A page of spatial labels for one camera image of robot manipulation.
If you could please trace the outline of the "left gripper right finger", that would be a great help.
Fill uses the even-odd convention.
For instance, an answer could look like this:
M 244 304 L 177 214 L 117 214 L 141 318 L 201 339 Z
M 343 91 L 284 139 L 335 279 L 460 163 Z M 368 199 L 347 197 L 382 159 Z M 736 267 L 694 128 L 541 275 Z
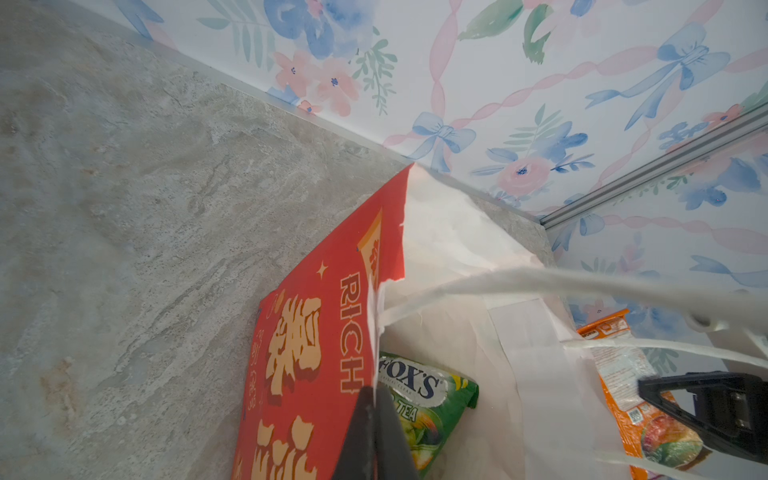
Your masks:
M 389 390 L 376 387 L 375 457 L 379 480 L 419 480 L 400 417 Z

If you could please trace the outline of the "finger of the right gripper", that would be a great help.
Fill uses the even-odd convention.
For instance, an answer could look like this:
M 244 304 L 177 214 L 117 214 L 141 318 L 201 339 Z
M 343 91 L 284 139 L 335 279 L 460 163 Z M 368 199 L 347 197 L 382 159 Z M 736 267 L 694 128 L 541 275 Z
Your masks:
M 745 373 L 688 373 L 637 381 L 641 399 L 696 432 L 706 447 L 767 463 L 767 382 Z M 693 396 L 694 411 L 682 409 L 664 395 L 684 390 Z

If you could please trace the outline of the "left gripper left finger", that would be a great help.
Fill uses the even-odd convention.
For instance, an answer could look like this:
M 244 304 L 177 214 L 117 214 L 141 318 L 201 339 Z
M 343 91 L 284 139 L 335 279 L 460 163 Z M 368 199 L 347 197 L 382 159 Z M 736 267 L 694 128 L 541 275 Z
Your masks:
M 372 480 L 376 473 L 374 388 L 360 390 L 332 480 Z

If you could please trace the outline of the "yellow green Fox's candy bag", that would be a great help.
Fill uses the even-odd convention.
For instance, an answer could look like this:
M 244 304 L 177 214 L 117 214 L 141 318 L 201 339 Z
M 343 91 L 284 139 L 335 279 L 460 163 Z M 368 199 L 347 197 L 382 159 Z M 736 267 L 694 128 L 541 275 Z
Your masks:
M 415 468 L 425 478 L 464 411 L 477 406 L 479 386 L 387 352 L 379 355 L 378 381 L 390 391 Z

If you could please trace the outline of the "red paper gift bag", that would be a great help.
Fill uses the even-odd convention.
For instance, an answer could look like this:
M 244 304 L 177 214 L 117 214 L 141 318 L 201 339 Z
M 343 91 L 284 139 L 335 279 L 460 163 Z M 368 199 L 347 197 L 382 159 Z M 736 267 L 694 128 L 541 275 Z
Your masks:
M 637 381 L 767 382 L 766 337 L 763 298 L 547 268 L 410 166 L 261 301 L 232 477 L 331 479 L 387 352 L 480 389 L 420 479 L 689 479 L 713 449 Z

